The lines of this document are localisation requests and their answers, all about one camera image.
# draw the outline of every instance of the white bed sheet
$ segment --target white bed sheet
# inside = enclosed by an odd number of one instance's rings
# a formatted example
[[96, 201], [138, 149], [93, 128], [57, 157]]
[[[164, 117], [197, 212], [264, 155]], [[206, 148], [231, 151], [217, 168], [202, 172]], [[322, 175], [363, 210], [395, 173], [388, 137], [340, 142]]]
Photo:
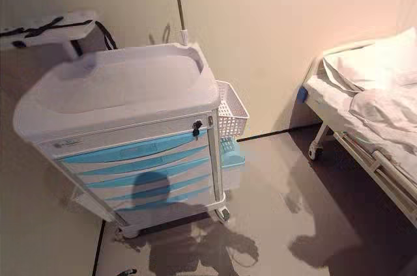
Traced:
[[382, 139], [417, 156], [417, 87], [359, 92], [350, 113]]
[[417, 156], [395, 143], [382, 139], [364, 126], [361, 120], [350, 114], [354, 93], [333, 86], [325, 74], [312, 76], [304, 87], [308, 91], [309, 99], [314, 99], [323, 109], [322, 112], [331, 119], [333, 129], [347, 132], [370, 154], [376, 150], [380, 151], [417, 186]]

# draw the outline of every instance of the drawer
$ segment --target drawer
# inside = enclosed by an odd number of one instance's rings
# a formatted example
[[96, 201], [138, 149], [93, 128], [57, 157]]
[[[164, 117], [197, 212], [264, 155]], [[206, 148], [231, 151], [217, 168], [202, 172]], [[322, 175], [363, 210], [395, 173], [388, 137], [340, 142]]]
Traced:
[[212, 175], [210, 157], [103, 182], [90, 183], [86, 184], [86, 187], [99, 198], [106, 200], [185, 182], [206, 174]]
[[167, 183], [166, 186], [157, 187], [146, 191], [109, 198], [106, 199], [105, 202], [111, 208], [117, 211], [119, 209], [129, 209], [143, 204], [170, 199], [179, 195], [187, 194], [189, 192], [198, 191], [200, 189], [209, 188], [212, 186], [213, 177], [210, 173], [182, 182], [175, 182], [173, 184]]
[[[138, 157], [138, 158], [133, 158], [133, 159], [124, 159], [124, 160], [119, 160], [119, 161], [112, 161], [112, 162], [100, 162], [100, 163], [71, 163], [71, 161], [73, 161], [73, 158], [76, 158], [78, 156], [73, 156], [73, 157], [68, 157], [68, 158], [64, 158], [64, 159], [60, 159], [59, 162], [60, 164], [64, 165], [69, 171], [73, 172], [73, 173], [81, 173], [81, 172], [87, 172], [87, 171], [92, 171], [92, 170], [99, 170], [99, 169], [105, 169], [108, 167], [115, 167], [117, 165], [122, 165], [125, 163], [133, 163], [133, 162], [137, 162], [137, 161], [142, 161], [142, 160], [150, 160], [150, 159], [154, 159], [154, 158], [159, 158], [161, 156], [166, 156], [166, 155], [172, 155], [175, 154], [177, 152], [184, 152], [187, 150], [192, 150], [195, 148], [199, 148], [202, 146], [207, 146], [209, 144], [209, 139], [207, 137], [207, 130], [203, 130], [200, 131], [200, 135], [199, 138], [196, 140], [195, 137], [192, 135], [192, 133], [185, 133], [185, 134], [180, 134], [180, 135], [176, 135], [176, 136], [180, 136], [181, 140], [187, 140], [187, 143], [183, 143], [182, 145], [179, 145], [175, 148], [171, 148], [169, 150], [163, 151], [163, 152], [158, 152], [155, 154], [151, 154], [148, 156], [144, 156], [144, 157]], [[152, 141], [147, 141], [145, 143], [147, 144], [152, 144], [154, 141], [156, 141], [155, 139]], [[133, 150], [137, 147], [140, 146], [134, 146], [137, 145], [138, 143], [135, 144], [129, 144], [126, 146], [121, 146], [121, 147], [115, 147], [115, 148], [111, 148], [111, 149], [105, 149], [105, 150], [100, 150], [99, 152], [106, 152], [108, 150], [114, 152], [114, 151], [124, 151], [121, 150], [120, 148], [122, 147], [129, 147], [129, 150]]]
[[129, 224], [151, 227], [182, 217], [206, 212], [206, 205], [215, 203], [212, 187], [191, 191], [166, 200], [142, 204], [117, 213]]
[[[206, 135], [206, 133], [207, 130], [203, 130], [200, 132], [200, 135], [203, 136]], [[78, 154], [75, 156], [63, 158], [60, 161], [63, 163], [120, 162], [165, 152], [166, 150], [170, 150], [191, 143], [193, 141], [195, 141], [195, 137], [192, 133], [183, 133], [169, 137], [152, 139], [150, 141], [142, 141], [124, 146], [116, 146], [103, 150], [88, 152], [86, 154]]]
[[47, 157], [54, 159], [74, 156], [86, 152], [108, 149], [109, 146], [124, 146], [132, 143], [155, 140], [155, 137], [172, 137], [180, 133], [192, 133], [193, 123], [198, 120], [203, 123], [200, 130], [206, 130], [210, 127], [208, 124], [208, 117], [211, 114], [211, 112], [201, 113], [192, 117], [173, 118], [163, 122], [142, 124], [139, 126], [103, 131], [78, 137], [69, 137], [67, 139], [41, 143], [37, 145], [37, 147], [45, 153]]
[[165, 169], [168, 167], [175, 167], [182, 163], [209, 157], [210, 150], [209, 146], [207, 145], [196, 149], [186, 150], [184, 152], [177, 152], [168, 156], [152, 158], [149, 161], [143, 160], [127, 163], [125, 165], [118, 165], [116, 167], [108, 167], [105, 169], [81, 172], [77, 173], [76, 176], [88, 185], [91, 183], [114, 180], [125, 176], [134, 177], [141, 173], [153, 172], [155, 170]]

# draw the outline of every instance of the white pillow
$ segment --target white pillow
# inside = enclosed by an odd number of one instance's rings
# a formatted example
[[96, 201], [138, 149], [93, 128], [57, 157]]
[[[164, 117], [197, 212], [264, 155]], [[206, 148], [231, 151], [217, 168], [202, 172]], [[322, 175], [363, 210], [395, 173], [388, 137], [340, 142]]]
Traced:
[[351, 90], [389, 89], [417, 83], [417, 34], [409, 29], [375, 44], [324, 58]]

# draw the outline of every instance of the cart wheel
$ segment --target cart wheel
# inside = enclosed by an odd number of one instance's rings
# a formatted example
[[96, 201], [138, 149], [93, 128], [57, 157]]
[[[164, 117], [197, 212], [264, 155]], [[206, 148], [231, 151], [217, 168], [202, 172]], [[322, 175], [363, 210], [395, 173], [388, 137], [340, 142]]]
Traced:
[[310, 145], [310, 148], [308, 149], [308, 156], [312, 161], [316, 161], [321, 154], [323, 153], [323, 148], [317, 148], [313, 144]]
[[128, 231], [128, 232], [124, 232], [122, 230], [122, 235], [126, 239], [133, 239], [133, 238], [138, 237], [140, 232], [141, 232], [140, 230], [132, 230], [132, 231]]
[[217, 209], [216, 214], [222, 223], [226, 223], [230, 219], [230, 212], [225, 206]]

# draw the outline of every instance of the white wire basket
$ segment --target white wire basket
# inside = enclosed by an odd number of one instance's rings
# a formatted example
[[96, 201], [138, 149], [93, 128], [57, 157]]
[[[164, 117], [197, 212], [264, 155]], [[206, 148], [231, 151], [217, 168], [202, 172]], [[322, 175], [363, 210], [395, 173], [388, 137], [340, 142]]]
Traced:
[[241, 136], [249, 119], [249, 113], [230, 83], [217, 81], [217, 85], [222, 100], [219, 106], [220, 137]]

